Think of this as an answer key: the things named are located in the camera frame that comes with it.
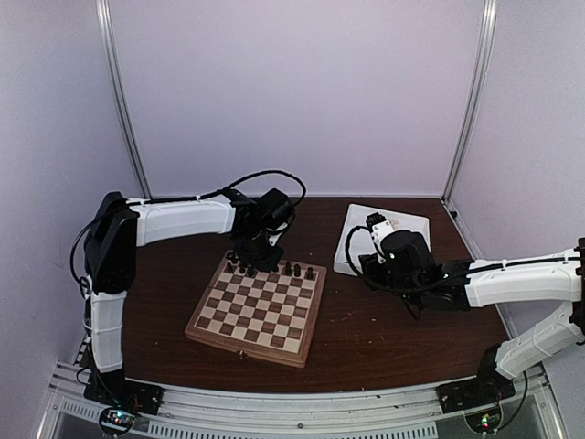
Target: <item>white wall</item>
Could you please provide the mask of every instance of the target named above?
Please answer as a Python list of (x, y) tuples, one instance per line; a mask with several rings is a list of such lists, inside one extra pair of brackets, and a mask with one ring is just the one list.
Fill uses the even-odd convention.
[[(454, 204), (486, 258), (558, 252), (585, 236), (585, 3), (502, 1)], [(556, 303), (508, 306), (523, 332)], [(545, 363), (582, 438), (585, 348)]]
[(151, 189), (285, 168), (311, 195), (441, 194), (482, 16), (477, 0), (112, 2)]
[(0, 3), (0, 435), (32, 437), (81, 342), (69, 247), (103, 195), (139, 195), (92, 0)]

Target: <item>ventilation grille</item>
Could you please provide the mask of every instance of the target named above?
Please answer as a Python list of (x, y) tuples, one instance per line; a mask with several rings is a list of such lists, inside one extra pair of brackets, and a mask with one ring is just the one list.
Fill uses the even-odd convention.
[(61, 411), (72, 414), (78, 418), (87, 419), (88, 421), (98, 421), (100, 412), (93, 407), (89, 407), (82, 402), (65, 400), (61, 406)]
[[(169, 426), (163, 423), (150, 422), (148, 428), (148, 435), (157, 439), (268, 439), (285, 437), (280, 434), (213, 434), (202, 433), (201, 430), (196, 430), (189, 427)], [(287, 438), (298, 436), (306, 438), (306, 434), (286, 435)], [(438, 439), (437, 427), (435, 423), (425, 423), (416, 425), (414, 427), (392, 428), (383, 432), (376, 432), (375, 434), (356, 434), (332, 436), (328, 434), (312, 434), (312, 438), (319, 439)]]

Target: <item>dark chessboard square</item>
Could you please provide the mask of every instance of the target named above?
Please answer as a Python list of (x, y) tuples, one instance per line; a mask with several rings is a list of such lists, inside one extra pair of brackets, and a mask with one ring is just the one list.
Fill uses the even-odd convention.
[(254, 341), (258, 340), (259, 335), (260, 335), (260, 332), (255, 331), (253, 329), (248, 329), (246, 331), (246, 335), (244, 336), (244, 340), (254, 342)]
[(259, 279), (254, 280), (254, 284), (252, 284), (252, 288), (258, 288), (258, 289), (262, 289), (264, 288), (264, 285), (266, 284), (266, 281), (261, 281)]
[(284, 348), (286, 338), (280, 336), (272, 336), (271, 346), (275, 348)]
[(197, 320), (197, 323), (195, 324), (196, 327), (202, 327), (203, 329), (207, 329), (209, 327), (209, 324), (211, 323), (211, 320), (208, 319), (207, 317), (200, 317)]
[(260, 294), (260, 299), (270, 302), (273, 296), (274, 293), (272, 291), (262, 291), (262, 294)]
[(293, 295), (287, 295), (286, 297), (284, 297), (284, 304), (295, 306), (297, 300), (299, 300), (297, 297)]
[(240, 285), (238, 288), (239, 295), (248, 295), (249, 292), (250, 292), (250, 288), (248, 286)]
[(213, 297), (209, 297), (209, 299), (207, 300), (207, 304), (206, 306), (216, 309), (219, 305), (219, 300), (218, 299), (214, 299)]
[(230, 293), (229, 291), (226, 291), (223, 294), (222, 300), (225, 300), (226, 302), (232, 302), (234, 300), (235, 296), (236, 296), (235, 294)]
[(238, 317), (238, 321), (236, 322), (236, 326), (237, 327), (248, 327), (248, 325), (251, 322), (251, 318), (249, 317), (244, 317), (244, 316), (239, 316)]
[(260, 332), (264, 332), (266, 334), (274, 334), (274, 329), (276, 329), (276, 325), (270, 322), (264, 322)]
[(301, 288), (299, 296), (303, 299), (310, 299), (313, 296), (313, 292), (307, 288)]
[(228, 313), (224, 313), (223, 311), (219, 311), (217, 309), (216, 312), (214, 313), (213, 317), (211, 317), (211, 319), (217, 320), (218, 322), (223, 322), (224, 318), (226, 318), (227, 315), (228, 315)]
[(278, 324), (288, 326), (291, 324), (291, 320), (293, 318), (291, 316), (286, 316), (284, 314), (278, 316)]
[(272, 311), (273, 313), (280, 313), (282, 309), (282, 304), (277, 304), (276, 302), (271, 302), (268, 306), (268, 310)]
[(295, 340), (300, 340), (302, 333), (303, 330), (299, 329), (298, 327), (289, 327), (289, 335), (287, 337), (294, 338)]
[(254, 308), (257, 304), (258, 304), (258, 299), (254, 298), (254, 297), (246, 297), (246, 302), (244, 303), (244, 305), (251, 306), (252, 308)]
[(241, 313), (241, 308), (242, 308), (242, 305), (231, 304), (229, 306), (229, 311), (231, 314), (238, 314), (239, 315), (239, 313)]
[(266, 311), (263, 309), (255, 309), (254, 314), (252, 314), (252, 318), (256, 320), (264, 320), (264, 317), (266, 317)]
[(296, 308), (294, 308), (294, 313), (292, 313), (295, 317), (302, 317), (305, 318), (307, 317), (307, 312), (309, 310), (307, 308), (302, 308), (300, 306), (297, 306)]
[(231, 336), (231, 333), (234, 331), (234, 326), (224, 323), (221, 328), (219, 329), (219, 334), (223, 334), (224, 336)]

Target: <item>light chessboard square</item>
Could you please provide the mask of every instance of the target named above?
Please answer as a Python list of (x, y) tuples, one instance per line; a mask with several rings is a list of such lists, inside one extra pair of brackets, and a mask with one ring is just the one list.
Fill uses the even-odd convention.
[[(224, 258), (187, 325), (186, 336), (241, 356), (303, 368), (327, 270), (291, 262), (292, 267), (296, 264), (301, 267), (299, 276), (285, 274), (285, 261), (278, 272), (250, 276)], [(312, 277), (307, 274), (309, 267)]]

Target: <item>dark wooden table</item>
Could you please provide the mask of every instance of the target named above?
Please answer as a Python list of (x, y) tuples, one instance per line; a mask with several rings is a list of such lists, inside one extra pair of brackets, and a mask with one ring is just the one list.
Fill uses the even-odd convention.
[(321, 392), (389, 389), (473, 375), (484, 350), (506, 339), (492, 306), (468, 313), (426, 310), (413, 321), (400, 300), (334, 273), (349, 203), (428, 217), (438, 262), (467, 259), (437, 199), (308, 198), (282, 239), (285, 257), (329, 270), (306, 367), (237, 355), (186, 338), (197, 302), (229, 249), (228, 236), (162, 241), (139, 249), (128, 294), (123, 353), (130, 378), (222, 391)]

